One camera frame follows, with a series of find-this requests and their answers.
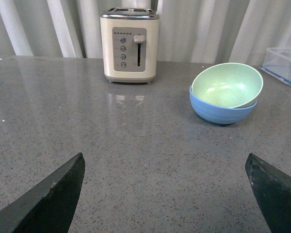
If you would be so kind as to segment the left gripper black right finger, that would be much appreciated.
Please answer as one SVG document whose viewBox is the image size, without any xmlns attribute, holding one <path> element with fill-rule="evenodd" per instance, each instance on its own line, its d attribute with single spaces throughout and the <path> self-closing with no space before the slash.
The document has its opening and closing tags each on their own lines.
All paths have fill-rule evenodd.
<svg viewBox="0 0 291 233">
<path fill-rule="evenodd" d="M 291 233 L 291 176 L 248 155 L 245 170 L 261 213 L 273 233 Z"/>
</svg>

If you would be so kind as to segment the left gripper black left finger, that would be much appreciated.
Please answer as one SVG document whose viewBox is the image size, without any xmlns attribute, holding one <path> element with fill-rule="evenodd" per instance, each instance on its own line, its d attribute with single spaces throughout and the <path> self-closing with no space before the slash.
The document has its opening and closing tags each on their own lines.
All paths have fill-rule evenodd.
<svg viewBox="0 0 291 233">
<path fill-rule="evenodd" d="M 78 153 L 0 210 L 0 233 L 66 233 L 79 201 L 85 160 Z"/>
</svg>

